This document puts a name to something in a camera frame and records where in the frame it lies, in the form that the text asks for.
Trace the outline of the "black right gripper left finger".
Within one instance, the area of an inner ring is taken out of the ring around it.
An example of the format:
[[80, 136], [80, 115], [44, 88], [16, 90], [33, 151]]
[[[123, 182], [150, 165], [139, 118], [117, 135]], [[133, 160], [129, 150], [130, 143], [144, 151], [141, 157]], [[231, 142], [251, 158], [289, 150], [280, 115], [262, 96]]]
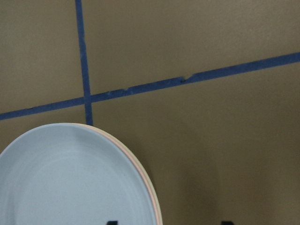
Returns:
[[118, 225], [118, 221], [116, 221], [116, 220], [108, 221], [108, 222], [106, 223], [106, 225]]

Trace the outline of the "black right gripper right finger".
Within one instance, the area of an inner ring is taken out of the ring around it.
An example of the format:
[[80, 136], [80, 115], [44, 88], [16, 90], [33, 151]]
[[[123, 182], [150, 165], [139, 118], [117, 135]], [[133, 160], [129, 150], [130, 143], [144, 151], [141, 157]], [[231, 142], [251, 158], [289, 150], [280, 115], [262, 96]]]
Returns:
[[233, 221], [221, 221], [221, 225], [233, 225]]

